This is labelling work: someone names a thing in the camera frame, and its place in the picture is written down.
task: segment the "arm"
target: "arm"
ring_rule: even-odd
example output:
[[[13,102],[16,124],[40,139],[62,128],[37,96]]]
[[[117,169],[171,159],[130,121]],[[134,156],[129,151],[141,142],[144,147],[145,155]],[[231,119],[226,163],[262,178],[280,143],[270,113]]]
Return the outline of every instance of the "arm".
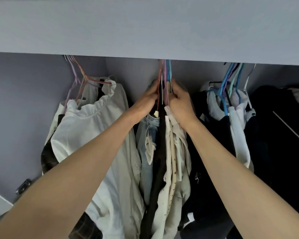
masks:
[[[231,219],[245,239],[299,238],[299,214],[240,164],[196,118],[189,94],[172,80],[171,110],[191,137]]]
[[[152,109],[156,88],[157,82],[109,128],[36,181],[0,222],[0,239],[67,238],[126,135]]]

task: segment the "wardrobe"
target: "wardrobe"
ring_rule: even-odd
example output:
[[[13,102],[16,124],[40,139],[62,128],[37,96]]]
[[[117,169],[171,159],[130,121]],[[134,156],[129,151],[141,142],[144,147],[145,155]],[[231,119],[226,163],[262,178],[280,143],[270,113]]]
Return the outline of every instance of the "wardrobe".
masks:
[[[240,87],[299,84],[299,0],[0,0],[0,196],[41,176],[40,154],[74,76],[114,76],[134,102],[158,59],[190,93],[244,62]]]

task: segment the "forearm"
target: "forearm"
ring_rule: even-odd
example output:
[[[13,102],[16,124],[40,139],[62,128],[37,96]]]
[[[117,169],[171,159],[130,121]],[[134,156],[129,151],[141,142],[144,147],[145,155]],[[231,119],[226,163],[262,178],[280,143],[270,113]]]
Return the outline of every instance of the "forearm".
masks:
[[[198,119],[188,124],[186,130],[243,238],[299,238],[299,214],[240,164]]]
[[[5,228],[0,228],[0,238],[66,238],[133,125],[132,114],[124,113],[103,133],[41,177],[3,218],[0,227]],[[25,230],[18,222],[29,227]]]

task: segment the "person's right arm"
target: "person's right arm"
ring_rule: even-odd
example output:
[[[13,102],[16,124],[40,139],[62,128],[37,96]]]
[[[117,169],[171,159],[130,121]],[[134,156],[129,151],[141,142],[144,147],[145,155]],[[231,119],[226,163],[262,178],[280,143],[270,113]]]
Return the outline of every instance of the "person's right arm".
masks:
[[[171,83],[175,93],[169,96],[171,111],[191,137],[242,237],[299,238],[299,213],[212,136],[195,116],[189,94],[174,79]]]

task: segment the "hand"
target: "hand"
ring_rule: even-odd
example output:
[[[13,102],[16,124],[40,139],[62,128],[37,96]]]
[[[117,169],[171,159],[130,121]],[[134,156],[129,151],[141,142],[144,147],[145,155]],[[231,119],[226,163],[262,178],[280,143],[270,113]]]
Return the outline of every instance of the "hand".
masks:
[[[168,95],[170,101],[171,112],[179,122],[181,127],[186,130],[187,126],[197,120],[195,112],[192,107],[189,93],[183,90],[175,81],[174,78],[171,80],[173,93]]]
[[[158,98],[158,94],[155,93],[157,90],[157,83],[158,81],[155,80],[153,85],[145,91],[130,109],[128,109],[127,113],[131,115],[134,124],[138,123],[152,110],[155,100]]]

